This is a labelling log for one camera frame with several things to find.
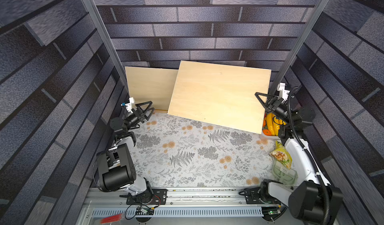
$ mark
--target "brick wallpaper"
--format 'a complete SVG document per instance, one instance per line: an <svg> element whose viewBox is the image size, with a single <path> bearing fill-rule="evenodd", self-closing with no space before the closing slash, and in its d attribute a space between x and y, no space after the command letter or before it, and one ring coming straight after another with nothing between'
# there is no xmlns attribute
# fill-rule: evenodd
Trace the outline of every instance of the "brick wallpaper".
<svg viewBox="0 0 384 225"><path fill-rule="evenodd" d="M278 71L318 0L94 0L124 66Z"/></svg>
<svg viewBox="0 0 384 225"><path fill-rule="evenodd" d="M384 224L384 4L330 0L285 75L316 112L313 154L344 194L339 224Z"/></svg>
<svg viewBox="0 0 384 225"><path fill-rule="evenodd" d="M0 26L0 224L74 224L127 91L81 0L1 0Z"/></svg>

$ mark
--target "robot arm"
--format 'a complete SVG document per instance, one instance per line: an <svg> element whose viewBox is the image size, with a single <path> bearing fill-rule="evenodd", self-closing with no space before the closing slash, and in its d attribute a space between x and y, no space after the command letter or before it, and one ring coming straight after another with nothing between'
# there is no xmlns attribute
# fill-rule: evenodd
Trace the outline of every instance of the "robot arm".
<svg viewBox="0 0 384 225"><path fill-rule="evenodd" d="M333 224L343 201L340 189L332 187L324 177L309 150L303 128L311 126L315 113L310 108L291 109L290 99L294 96L285 84L278 86L279 95L255 93L266 113L273 113L286 122L281 125L279 138L290 153L298 173L299 187L287 189L280 183L269 181L268 195L289 207L293 217L316 224ZM260 96L267 97L264 103Z"/></svg>
<svg viewBox="0 0 384 225"><path fill-rule="evenodd" d="M151 108L152 102L136 104L137 109L132 109L133 98L130 103L123 103L131 112L126 119L115 117L111 119L110 127L115 132L113 145L108 150L100 153L97 157L99 169L99 189L102 192L111 192L118 189L124 189L129 192L127 197L135 202L148 203L153 196L151 186L145 178L136 176L135 166L133 164L129 151L136 145L136 138L130 129L139 128L139 122L144 123L149 120L154 108Z"/></svg>

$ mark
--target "black cable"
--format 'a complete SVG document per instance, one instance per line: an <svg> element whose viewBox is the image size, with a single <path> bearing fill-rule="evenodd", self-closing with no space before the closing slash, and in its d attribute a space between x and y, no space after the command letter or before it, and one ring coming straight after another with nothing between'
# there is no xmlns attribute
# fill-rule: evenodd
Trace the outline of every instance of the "black cable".
<svg viewBox="0 0 384 225"><path fill-rule="evenodd" d="M274 123L276 123L276 122L275 122L275 118L277 118L277 120L281 120L280 117L274 116L274 117L272 118L272 121L273 121Z"/></svg>
<svg viewBox="0 0 384 225"><path fill-rule="evenodd" d="M142 203L141 198L140 198L140 208L135 212L135 215L133 215L132 218L127 218L127 211L128 211L128 209L129 209L133 204L135 204L135 203L139 203L139 202L134 202L134 203L132 203L132 204L129 205L129 206L127 207L127 209L125 210L125 213L124 213L124 217L125 217L125 219L127 219L127 220L131 220L132 218L136 217L136 215L140 212L141 207L143 206L143 203Z"/></svg>
<svg viewBox="0 0 384 225"><path fill-rule="evenodd" d="M102 153L103 153L103 152L101 152L101 153L96 157L96 160L93 162L93 166L92 166L92 177L93 177L93 182L95 183L96 187L97 187L100 191L102 191L102 192L112 192L112 191L109 191L109 190L104 191L103 189L101 189L101 188L97 185L97 183L96 183L96 181L95 181L94 168L95 168L96 161L98 160L98 158L100 157L100 155L102 155Z"/></svg>
<svg viewBox="0 0 384 225"><path fill-rule="evenodd" d="M327 188L324 184L323 178L321 177L319 170L317 169L317 165L316 165L316 162L314 161L314 158L312 157L311 153L304 146L304 144L301 142L299 136L297 135L297 132L295 129L295 124L294 124L293 118L292 118L291 97L292 97L293 93L298 89L299 89L299 87L294 87L288 94L287 112L288 112L289 123L290 123L291 131L292 131L293 135L295 136L297 142L300 144L300 146L304 149L305 153L307 154L309 160L311 161L313 170L316 173L316 177L319 179L319 183L320 183L320 187L323 191L323 199L324 199L324 213L323 213L323 220L321 221L321 224L327 225L328 220L329 220L329 194L328 194Z"/></svg>
<svg viewBox="0 0 384 225"><path fill-rule="evenodd" d="M279 217L281 217L281 216L285 213L286 210L287 210L287 207L285 206L285 207L283 208L283 210L281 211L280 214L278 214L275 218L273 218L273 220L271 219L271 220L269 220L269 221L267 221L267 222L274 222L274 220L276 220L276 219L278 219Z"/></svg>

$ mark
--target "food container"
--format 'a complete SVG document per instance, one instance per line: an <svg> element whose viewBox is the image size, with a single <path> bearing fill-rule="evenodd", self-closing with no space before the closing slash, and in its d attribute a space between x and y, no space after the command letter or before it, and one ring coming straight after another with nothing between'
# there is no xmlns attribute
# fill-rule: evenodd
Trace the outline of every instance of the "food container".
<svg viewBox="0 0 384 225"><path fill-rule="evenodd" d="M263 132L260 134L260 139L280 140L279 136L267 136Z"/></svg>
<svg viewBox="0 0 384 225"><path fill-rule="evenodd" d="M275 159L272 168L272 174L277 181L283 183L286 186L294 186L297 181L297 172L294 169L287 169L287 167L281 162Z"/></svg>

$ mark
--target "wooden board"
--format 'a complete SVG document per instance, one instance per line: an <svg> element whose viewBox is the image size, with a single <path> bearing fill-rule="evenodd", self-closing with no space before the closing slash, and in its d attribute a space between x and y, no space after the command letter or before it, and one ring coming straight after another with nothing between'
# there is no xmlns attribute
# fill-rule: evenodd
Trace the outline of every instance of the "wooden board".
<svg viewBox="0 0 384 225"><path fill-rule="evenodd" d="M175 86L176 69L125 67L129 95L135 103L153 102L153 107L168 110Z"/></svg>
<svg viewBox="0 0 384 225"><path fill-rule="evenodd" d="M260 134L271 70L181 61L168 114Z"/></svg>

